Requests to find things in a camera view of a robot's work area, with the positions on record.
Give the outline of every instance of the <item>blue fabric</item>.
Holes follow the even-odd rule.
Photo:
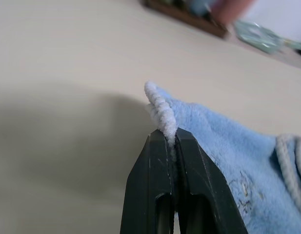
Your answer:
[[[251,131],[164,90],[178,127],[190,131],[224,174],[249,234],[301,234],[301,214],[283,181],[275,137]],[[295,168],[295,142],[288,143]]]

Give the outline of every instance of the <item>beige tabletop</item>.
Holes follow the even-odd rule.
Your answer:
[[[137,0],[0,0],[0,234],[116,234],[143,84],[301,134],[301,70]]]

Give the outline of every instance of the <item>wooden tray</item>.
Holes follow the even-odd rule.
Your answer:
[[[193,16],[187,10],[181,10],[175,6],[164,4],[160,2],[160,0],[145,0],[144,4],[151,9],[159,11],[177,20],[183,21],[217,37],[224,38],[228,32],[225,26],[218,25],[203,18]]]

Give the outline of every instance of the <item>table surface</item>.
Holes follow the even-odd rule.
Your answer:
[[[143,85],[301,134],[301,70],[136,0],[0,0],[0,234],[119,233]]]

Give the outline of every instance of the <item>blue fleece cloth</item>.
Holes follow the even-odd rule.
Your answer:
[[[202,105],[176,100],[153,83],[147,83],[145,91],[158,128],[166,134],[175,118],[176,127],[191,132],[222,171],[249,234],[301,234],[301,213],[284,184],[275,136],[251,131]],[[160,109],[163,101],[174,117],[165,116],[168,107]],[[301,185],[295,141],[287,146]]]

